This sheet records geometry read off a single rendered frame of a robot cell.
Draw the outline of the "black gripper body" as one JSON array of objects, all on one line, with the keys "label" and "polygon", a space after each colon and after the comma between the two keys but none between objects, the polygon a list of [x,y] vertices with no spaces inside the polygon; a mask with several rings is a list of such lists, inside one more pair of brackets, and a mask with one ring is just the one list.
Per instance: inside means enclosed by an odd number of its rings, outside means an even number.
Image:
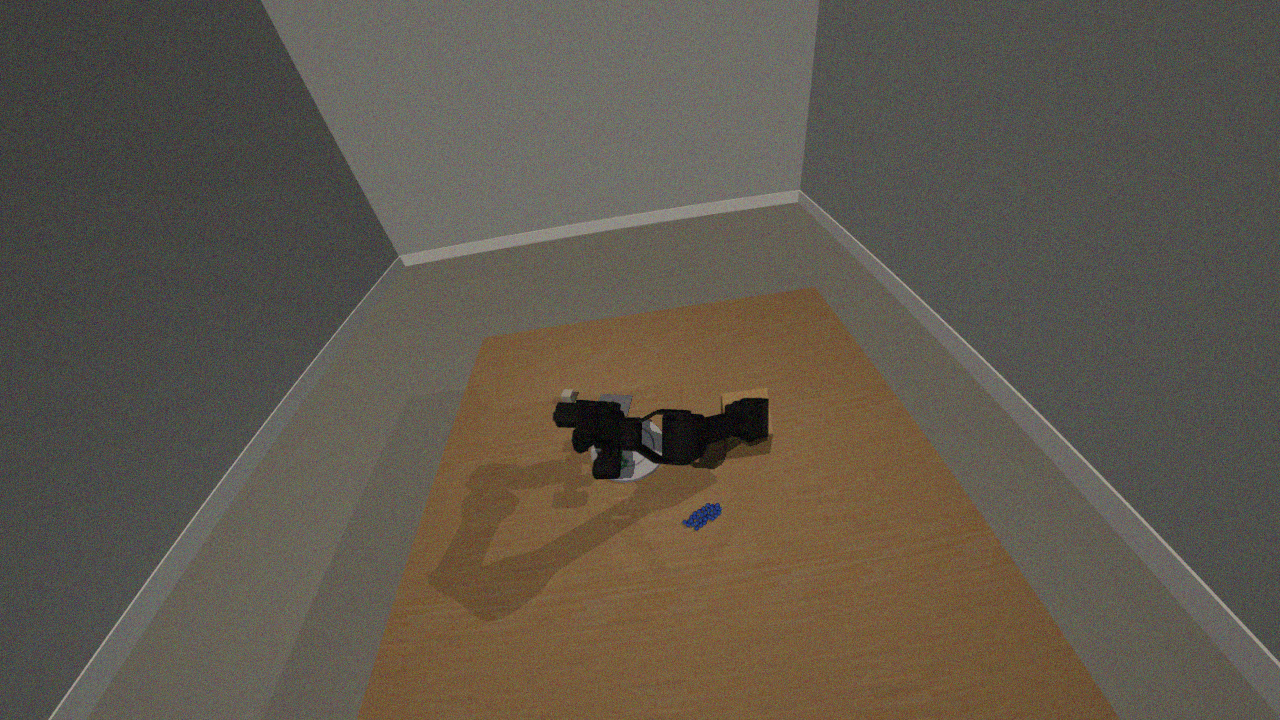
[{"label": "black gripper body", "polygon": [[596,448],[602,448],[600,457],[593,460],[593,478],[594,479],[617,479],[620,478],[621,462],[618,457],[618,445],[611,441],[596,439]]}]

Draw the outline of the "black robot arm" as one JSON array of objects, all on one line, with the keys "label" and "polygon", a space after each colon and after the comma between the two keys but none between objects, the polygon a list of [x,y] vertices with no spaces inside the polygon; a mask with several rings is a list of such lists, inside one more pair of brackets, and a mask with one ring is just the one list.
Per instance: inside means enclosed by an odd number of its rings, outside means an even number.
[{"label": "black robot arm", "polygon": [[[735,402],[735,404],[733,404]],[[701,457],[709,443],[737,436],[751,442],[768,437],[769,398],[740,398],[724,406],[724,414],[703,416],[690,410],[659,409],[643,418],[620,416],[621,404],[576,400],[556,405],[557,428],[576,428],[572,446],[577,454],[596,448],[596,439],[611,441],[622,451],[643,455],[652,462],[689,465]],[[643,423],[662,416],[662,456],[643,445]]]}]

